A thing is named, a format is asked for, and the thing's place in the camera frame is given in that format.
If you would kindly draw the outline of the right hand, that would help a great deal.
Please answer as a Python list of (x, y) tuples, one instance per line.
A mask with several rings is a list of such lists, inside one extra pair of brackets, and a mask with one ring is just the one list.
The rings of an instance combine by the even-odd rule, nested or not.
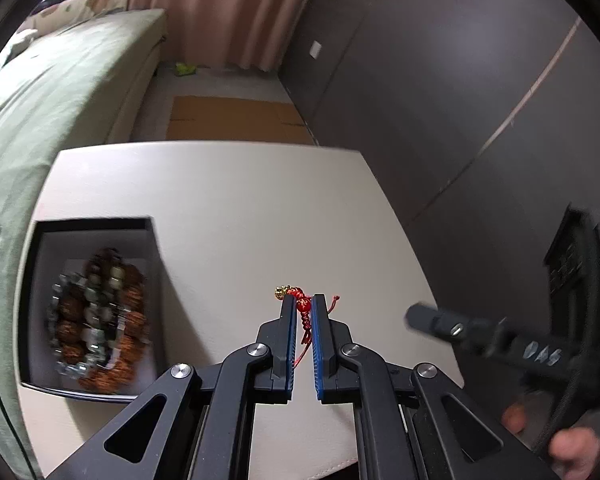
[[(527, 415), (521, 403), (514, 403), (501, 416), (501, 423), (512, 434), (520, 434), (527, 425)], [(550, 440), (550, 458), (554, 471), (565, 480), (587, 479), (600, 456), (600, 437), (588, 427), (573, 427), (558, 431)]]

